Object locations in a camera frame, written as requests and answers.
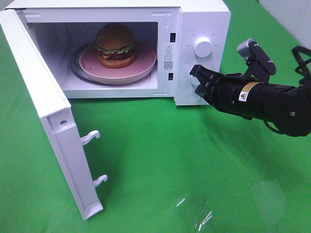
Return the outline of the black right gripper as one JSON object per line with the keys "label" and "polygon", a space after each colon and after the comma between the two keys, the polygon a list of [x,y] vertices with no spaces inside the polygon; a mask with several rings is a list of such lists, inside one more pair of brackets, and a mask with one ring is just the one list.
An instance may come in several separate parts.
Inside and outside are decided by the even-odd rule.
{"label": "black right gripper", "polygon": [[194,65],[190,75],[200,83],[195,93],[217,110],[247,119],[267,119],[263,108],[266,83],[228,78],[202,65]]}

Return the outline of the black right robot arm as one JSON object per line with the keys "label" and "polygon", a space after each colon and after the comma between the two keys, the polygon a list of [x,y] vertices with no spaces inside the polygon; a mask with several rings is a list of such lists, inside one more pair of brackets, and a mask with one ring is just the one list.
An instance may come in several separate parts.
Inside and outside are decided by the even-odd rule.
{"label": "black right robot arm", "polygon": [[310,87],[265,83],[239,73],[224,75],[202,65],[195,65],[190,75],[200,83],[196,94],[220,112],[271,122],[274,132],[288,136],[311,132]]}

